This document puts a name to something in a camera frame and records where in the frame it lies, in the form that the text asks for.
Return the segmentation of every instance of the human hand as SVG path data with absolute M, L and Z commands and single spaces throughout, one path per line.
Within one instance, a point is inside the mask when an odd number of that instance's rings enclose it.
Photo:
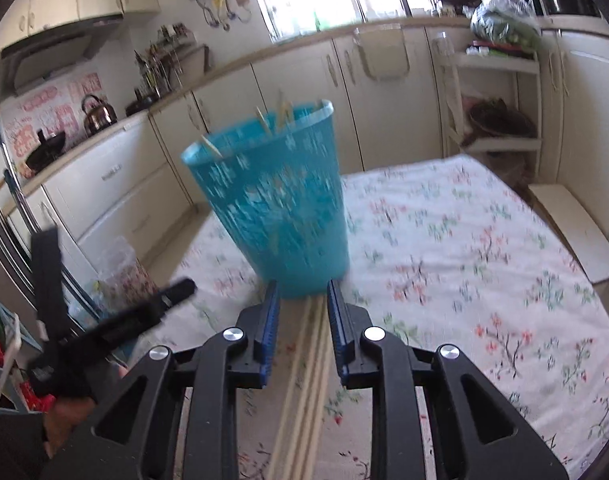
M 72 431 L 83 423 L 95 409 L 90 397 L 85 399 L 57 399 L 49 412 L 44 414 L 43 425 L 47 442 L 44 443 L 49 458 L 67 441 Z

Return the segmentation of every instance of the backsplash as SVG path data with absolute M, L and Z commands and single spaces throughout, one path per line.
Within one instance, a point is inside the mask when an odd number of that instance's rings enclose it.
M 65 151 L 87 138 L 81 103 L 89 93 L 101 99 L 107 98 L 98 70 L 92 64 L 85 64 L 21 97 L 2 103 L 0 114 L 9 151 L 24 177 L 30 174 L 22 163 L 40 145 L 38 130 L 42 129 L 46 137 L 65 131 Z

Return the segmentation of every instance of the plastic bag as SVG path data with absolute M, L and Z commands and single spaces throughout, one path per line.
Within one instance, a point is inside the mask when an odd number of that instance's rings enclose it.
M 471 30 L 492 43 L 508 43 L 536 50 L 542 30 L 526 0 L 484 0 L 471 18 Z
M 136 251 L 124 237 L 116 238 L 102 253 L 98 286 L 105 308 L 115 313 L 157 292 Z

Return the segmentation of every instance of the frying pan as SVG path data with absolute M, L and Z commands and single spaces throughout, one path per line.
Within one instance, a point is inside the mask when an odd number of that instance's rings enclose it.
M 45 139 L 42 130 L 38 130 L 37 133 L 40 145 L 27 157 L 25 164 L 30 170 L 39 173 L 60 156 L 66 142 L 66 134 L 57 132 L 52 137 Z

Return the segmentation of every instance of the kettle handle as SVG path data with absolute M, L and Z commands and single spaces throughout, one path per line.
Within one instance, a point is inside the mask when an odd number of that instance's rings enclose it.
M 82 112 L 83 113 L 87 113 L 87 111 L 84 109 L 85 105 L 87 104 L 88 99 L 90 98 L 94 98 L 98 104 L 102 104 L 104 101 L 102 99 L 100 99 L 97 95 L 94 94 L 86 94 L 85 97 L 82 98 Z

